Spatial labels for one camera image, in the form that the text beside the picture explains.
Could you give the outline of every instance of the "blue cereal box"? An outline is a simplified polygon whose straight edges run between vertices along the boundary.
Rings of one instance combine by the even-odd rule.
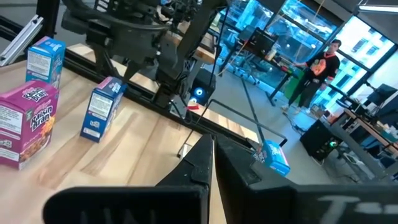
[[[100,142],[116,116],[126,89],[118,78],[108,77],[94,88],[87,107],[80,136]]]
[[[64,42],[50,37],[29,47],[25,81],[42,80],[59,89],[65,49]]]
[[[290,171],[284,152],[279,144],[274,141],[266,140],[263,146],[259,147],[253,156],[257,161],[262,162],[284,177]]]

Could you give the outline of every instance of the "purple cereal box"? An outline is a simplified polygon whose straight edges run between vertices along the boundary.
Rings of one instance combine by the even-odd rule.
[[[21,170],[51,140],[58,90],[40,80],[0,95],[0,165]]]

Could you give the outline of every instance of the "cardboard box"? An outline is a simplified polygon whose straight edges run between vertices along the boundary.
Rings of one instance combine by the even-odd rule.
[[[22,169],[51,141],[58,90],[32,80],[0,95],[0,164]]]
[[[120,79],[108,77],[93,90],[80,136],[101,141],[116,116],[125,89]]]
[[[255,152],[253,156],[256,160],[284,177],[290,172],[290,167],[284,152],[279,144],[274,141],[266,140],[263,146],[257,149],[257,152]]]
[[[25,80],[42,80],[59,88],[66,45],[62,41],[43,37],[27,52]]]

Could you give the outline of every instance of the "black pants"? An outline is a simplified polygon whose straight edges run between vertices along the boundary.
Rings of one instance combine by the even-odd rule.
[[[299,82],[296,88],[293,91],[292,96],[289,99],[289,106],[300,96],[301,98],[298,101],[298,106],[305,106],[308,108],[310,106],[311,100],[317,90],[321,87],[321,83],[314,83],[311,79],[307,77],[303,77]]]

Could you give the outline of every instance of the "person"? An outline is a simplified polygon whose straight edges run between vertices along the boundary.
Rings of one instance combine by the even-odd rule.
[[[341,46],[340,40],[333,40],[326,52],[320,52],[305,63],[296,63],[296,67],[308,67],[304,76],[298,82],[287,105],[282,106],[282,111],[287,113],[292,103],[299,97],[298,107],[294,114],[299,114],[303,106],[308,107],[311,99],[318,89],[325,89],[338,73],[340,60],[336,51]]]

